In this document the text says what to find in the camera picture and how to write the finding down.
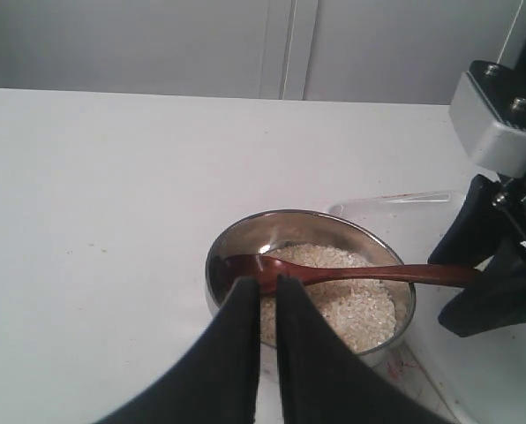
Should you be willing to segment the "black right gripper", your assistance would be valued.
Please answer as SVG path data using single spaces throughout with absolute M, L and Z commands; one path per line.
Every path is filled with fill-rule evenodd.
M 451 226 L 428 258 L 430 264 L 476 267 L 482 276 L 452 298 L 438 321 L 458 337 L 526 323 L 526 263 L 505 262 L 500 252 L 507 219 L 526 262 L 526 177 L 476 175 Z

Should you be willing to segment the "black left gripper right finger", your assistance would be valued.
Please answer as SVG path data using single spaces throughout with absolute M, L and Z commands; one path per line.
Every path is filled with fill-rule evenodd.
M 275 332 L 286 423 L 444 423 L 334 333 L 299 280 L 277 278 Z

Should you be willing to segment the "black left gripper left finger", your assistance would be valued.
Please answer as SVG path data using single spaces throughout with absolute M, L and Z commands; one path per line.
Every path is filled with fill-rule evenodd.
M 260 372 L 259 283 L 239 277 L 188 352 L 101 423 L 253 423 Z

